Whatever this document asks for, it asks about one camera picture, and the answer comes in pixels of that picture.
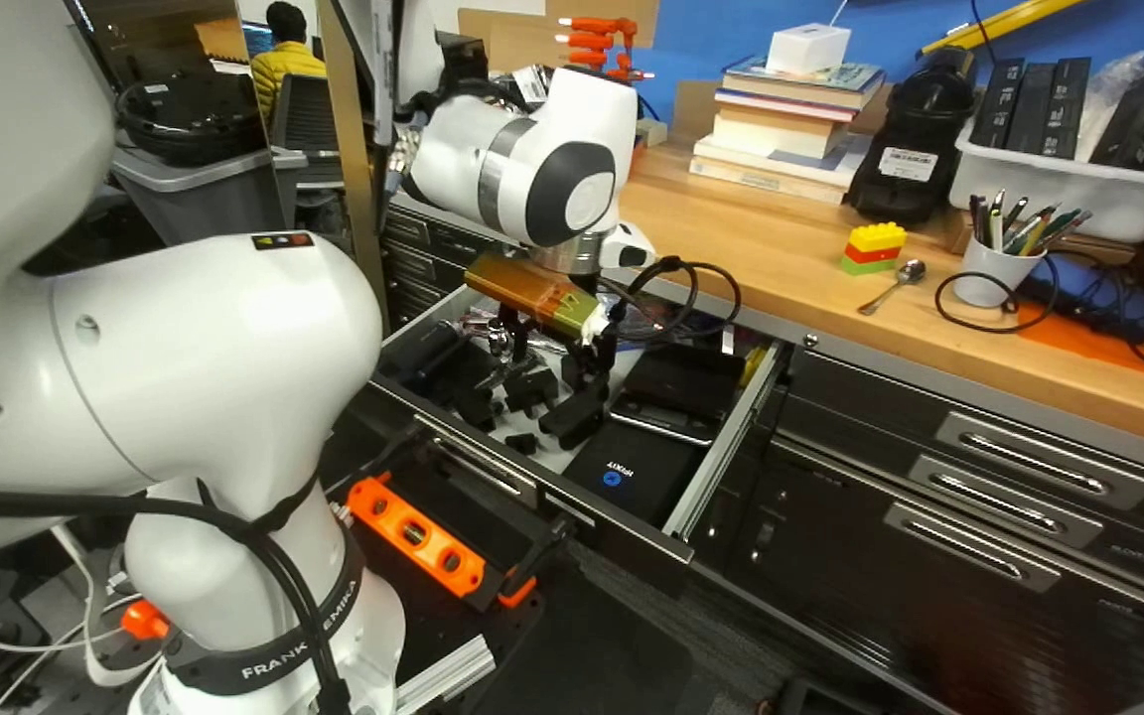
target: workbench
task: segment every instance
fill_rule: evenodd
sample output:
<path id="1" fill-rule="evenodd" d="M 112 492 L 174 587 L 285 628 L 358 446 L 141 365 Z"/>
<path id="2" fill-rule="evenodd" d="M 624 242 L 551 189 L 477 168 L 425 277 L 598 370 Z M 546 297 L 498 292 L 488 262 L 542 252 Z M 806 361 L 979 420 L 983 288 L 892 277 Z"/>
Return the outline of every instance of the workbench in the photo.
<path id="1" fill-rule="evenodd" d="M 857 304 L 892 287 L 892 273 L 847 277 L 840 268 L 847 228 L 866 219 L 841 206 L 722 185 L 682 168 L 686 154 L 677 145 L 643 152 L 624 189 L 624 219 L 636 222 L 659 252 L 705 256 L 733 268 L 753 319 L 778 320 L 778 329 L 827 334 L 946 378 L 988 386 L 1001 395 L 1077 414 L 1105 424 L 1095 439 L 1144 439 L 1139 370 L 1019 334 L 979 334 L 934 308 L 939 283 L 962 262 L 962 214 L 946 214 L 909 232 L 909 252 L 930 262 L 925 283 L 898 288 L 876 319 L 861 319 Z"/>

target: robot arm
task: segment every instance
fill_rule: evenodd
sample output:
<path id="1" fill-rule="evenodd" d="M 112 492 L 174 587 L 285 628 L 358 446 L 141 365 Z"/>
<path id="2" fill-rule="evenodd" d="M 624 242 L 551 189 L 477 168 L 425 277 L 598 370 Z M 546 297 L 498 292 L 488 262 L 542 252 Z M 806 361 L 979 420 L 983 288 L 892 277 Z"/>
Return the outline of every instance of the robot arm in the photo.
<path id="1" fill-rule="evenodd" d="M 561 244 L 615 226 L 636 105 L 632 88 L 584 72 L 557 72 L 534 113 L 453 95 L 416 136 L 410 189 L 518 244 Z"/>
<path id="2" fill-rule="evenodd" d="M 355 563 L 312 483 L 379 361 L 374 288 L 331 242 L 285 228 L 23 273 L 109 173 L 112 99 L 97 76 L 59 0 L 0 0 L 0 500 L 149 492 L 239 518 L 292 500 L 268 536 L 301 573 L 294 599 L 322 612 L 355 702 L 392 709 L 403 603 Z M 412 181 L 518 244 L 568 242 L 615 222 L 632 113 L 632 89 L 594 76 L 561 76 L 535 113 L 453 99 L 422 136 Z M 39 526 L 0 518 L 0 544 Z M 157 709 L 312 706 L 312 628 L 239 538 L 136 517 L 128 563 L 190 657 L 142 688 Z"/>

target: cup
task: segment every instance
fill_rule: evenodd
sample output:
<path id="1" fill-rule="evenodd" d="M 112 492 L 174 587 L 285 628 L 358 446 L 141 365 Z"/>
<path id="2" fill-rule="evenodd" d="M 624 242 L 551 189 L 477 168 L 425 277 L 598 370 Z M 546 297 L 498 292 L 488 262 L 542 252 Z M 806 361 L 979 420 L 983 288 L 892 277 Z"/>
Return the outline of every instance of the cup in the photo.
<path id="1" fill-rule="evenodd" d="M 988 250 L 979 238 L 968 238 L 966 256 L 962 256 L 962 273 L 952 283 L 952 292 L 968 304 L 1004 304 L 1033 268 L 1046 256 L 1046 250 L 1039 252 L 1004 252 L 1004 250 Z"/>

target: stack of books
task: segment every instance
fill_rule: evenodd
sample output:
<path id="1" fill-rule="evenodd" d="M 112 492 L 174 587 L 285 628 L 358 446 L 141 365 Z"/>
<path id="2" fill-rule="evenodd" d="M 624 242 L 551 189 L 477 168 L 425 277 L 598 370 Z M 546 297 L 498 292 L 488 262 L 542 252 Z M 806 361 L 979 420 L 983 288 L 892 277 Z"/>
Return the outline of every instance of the stack of books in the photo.
<path id="1" fill-rule="evenodd" d="M 841 203 L 870 145 L 851 121 L 880 88 L 881 72 L 876 64 L 841 64 L 820 76 L 734 68 L 717 88 L 717 121 L 690 145 L 686 169 Z"/>

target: black case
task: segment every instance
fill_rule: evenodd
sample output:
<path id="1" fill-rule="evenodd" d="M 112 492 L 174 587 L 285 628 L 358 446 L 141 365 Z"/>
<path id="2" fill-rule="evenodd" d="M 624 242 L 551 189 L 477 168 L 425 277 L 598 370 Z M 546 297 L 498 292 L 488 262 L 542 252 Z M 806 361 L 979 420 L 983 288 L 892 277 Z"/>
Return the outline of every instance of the black case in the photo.
<path id="1" fill-rule="evenodd" d="M 939 52 L 892 89 L 885 128 L 857 164 L 847 206 L 876 222 L 922 226 L 950 203 L 962 164 L 952 141 L 974 111 L 968 68 L 968 52 Z M 913 157 L 919 169 L 896 169 L 896 157 Z"/>

